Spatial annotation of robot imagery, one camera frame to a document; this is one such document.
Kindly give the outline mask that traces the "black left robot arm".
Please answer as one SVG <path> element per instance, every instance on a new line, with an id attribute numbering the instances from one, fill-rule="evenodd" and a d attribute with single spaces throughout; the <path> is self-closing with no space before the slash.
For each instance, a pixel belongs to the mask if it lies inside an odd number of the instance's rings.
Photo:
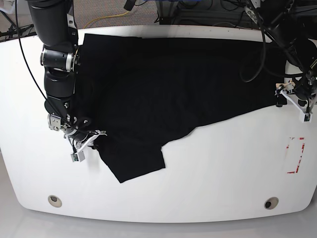
<path id="1" fill-rule="evenodd" d="M 276 96 L 282 95 L 299 111 L 300 121 L 310 122 L 317 102 L 317 48 L 296 20 L 293 0 L 248 0 L 246 14 L 259 26 L 262 38 L 269 37 L 281 49 L 297 74 L 284 74 L 284 83 L 276 84 Z"/>

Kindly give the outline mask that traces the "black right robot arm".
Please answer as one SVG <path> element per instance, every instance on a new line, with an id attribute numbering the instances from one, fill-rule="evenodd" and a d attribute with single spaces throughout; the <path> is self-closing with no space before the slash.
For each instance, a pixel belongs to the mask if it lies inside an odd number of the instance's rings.
<path id="1" fill-rule="evenodd" d="M 45 109 L 51 130 L 62 131 L 73 156 L 85 147 L 102 151 L 104 131 L 95 125 L 93 106 L 102 86 L 86 78 L 81 68 L 81 46 L 71 0 L 29 0 L 35 31 L 43 42 Z"/>

